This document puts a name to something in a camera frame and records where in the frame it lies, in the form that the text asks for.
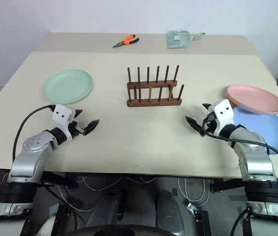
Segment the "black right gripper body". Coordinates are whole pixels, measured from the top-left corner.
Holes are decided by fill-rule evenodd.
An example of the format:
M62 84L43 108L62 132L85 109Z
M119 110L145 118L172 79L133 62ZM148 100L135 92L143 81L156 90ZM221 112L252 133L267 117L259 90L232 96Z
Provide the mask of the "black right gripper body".
M210 112L202 122L204 135L219 135L220 122L215 112Z

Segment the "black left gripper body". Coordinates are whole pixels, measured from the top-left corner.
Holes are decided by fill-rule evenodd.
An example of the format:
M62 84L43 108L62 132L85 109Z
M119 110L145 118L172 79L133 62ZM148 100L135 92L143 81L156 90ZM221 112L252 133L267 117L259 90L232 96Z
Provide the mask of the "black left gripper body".
M84 135L85 130L78 126L78 123L76 121L72 121L71 123L68 124L68 131L73 138L77 137L78 135Z

